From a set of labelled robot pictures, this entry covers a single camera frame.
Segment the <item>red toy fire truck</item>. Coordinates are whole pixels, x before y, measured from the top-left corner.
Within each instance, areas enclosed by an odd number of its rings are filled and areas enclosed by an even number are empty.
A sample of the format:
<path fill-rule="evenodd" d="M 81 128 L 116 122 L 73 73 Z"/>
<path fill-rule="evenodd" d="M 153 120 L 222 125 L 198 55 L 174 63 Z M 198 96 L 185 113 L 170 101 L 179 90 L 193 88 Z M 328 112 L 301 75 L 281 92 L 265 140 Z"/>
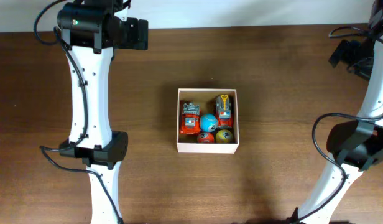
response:
<path fill-rule="evenodd" d="M 186 102 L 182 107 L 180 134 L 197 135 L 200 128 L 200 106 L 192 102 Z"/>

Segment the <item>white cardboard box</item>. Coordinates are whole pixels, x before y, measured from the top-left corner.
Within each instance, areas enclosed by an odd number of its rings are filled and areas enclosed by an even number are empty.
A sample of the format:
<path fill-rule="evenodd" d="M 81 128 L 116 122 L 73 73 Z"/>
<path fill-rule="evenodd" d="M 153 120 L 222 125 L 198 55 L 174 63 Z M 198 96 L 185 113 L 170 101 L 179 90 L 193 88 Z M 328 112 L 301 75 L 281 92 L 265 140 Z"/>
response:
<path fill-rule="evenodd" d="M 184 103 L 198 105 L 200 114 L 212 114 L 216 112 L 216 99 L 220 95 L 228 95 L 231 101 L 231 116 L 233 126 L 230 132 L 233 141 L 230 143 L 199 143 L 196 134 L 182 134 L 182 109 Z M 212 88 L 180 88 L 177 99 L 177 150 L 179 153 L 218 153 L 233 154 L 239 146 L 239 121 L 238 121 L 238 95 L 235 89 L 212 89 Z"/>

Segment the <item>red toy truck yellow ladder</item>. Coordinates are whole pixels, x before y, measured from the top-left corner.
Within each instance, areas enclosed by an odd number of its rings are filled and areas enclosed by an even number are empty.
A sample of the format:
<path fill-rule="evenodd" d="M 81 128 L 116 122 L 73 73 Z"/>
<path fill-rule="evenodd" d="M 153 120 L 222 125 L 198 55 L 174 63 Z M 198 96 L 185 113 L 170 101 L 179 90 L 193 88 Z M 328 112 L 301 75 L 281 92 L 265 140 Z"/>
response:
<path fill-rule="evenodd" d="M 232 103 L 229 95 L 219 95 L 216 97 L 215 116 L 218 120 L 218 129 L 233 127 Z"/>

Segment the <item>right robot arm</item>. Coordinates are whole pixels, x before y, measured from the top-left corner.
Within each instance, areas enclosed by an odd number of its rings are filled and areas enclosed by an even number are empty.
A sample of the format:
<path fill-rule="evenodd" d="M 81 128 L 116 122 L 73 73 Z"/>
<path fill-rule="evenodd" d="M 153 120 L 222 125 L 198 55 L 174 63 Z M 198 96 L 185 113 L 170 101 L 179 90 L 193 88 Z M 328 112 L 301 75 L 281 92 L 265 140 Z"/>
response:
<path fill-rule="evenodd" d="M 383 161 L 383 0 L 372 5 L 367 29 L 349 27 L 351 33 L 330 38 L 342 41 L 329 58 L 332 67 L 343 62 L 347 70 L 369 82 L 361 109 L 356 116 L 327 113 L 317 118 L 312 127 L 313 145 L 318 123 L 329 117 L 345 118 L 328 135 L 325 168 L 311 195 L 294 210 L 287 223 L 331 223 L 331 216 L 347 190 L 370 166 Z"/>

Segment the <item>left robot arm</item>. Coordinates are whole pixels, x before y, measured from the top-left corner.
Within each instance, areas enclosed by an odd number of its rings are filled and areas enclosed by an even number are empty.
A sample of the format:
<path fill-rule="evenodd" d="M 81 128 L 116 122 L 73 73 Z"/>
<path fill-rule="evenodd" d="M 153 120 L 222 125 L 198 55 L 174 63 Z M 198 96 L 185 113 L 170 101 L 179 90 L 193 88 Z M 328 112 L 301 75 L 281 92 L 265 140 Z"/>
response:
<path fill-rule="evenodd" d="M 57 16 L 72 80 L 72 125 L 60 155 L 81 159 L 91 185 L 92 223 L 122 223 L 119 168 L 128 135 L 113 131 L 108 76 L 117 49 L 147 50 L 148 22 L 127 16 L 130 1 L 73 1 Z"/>

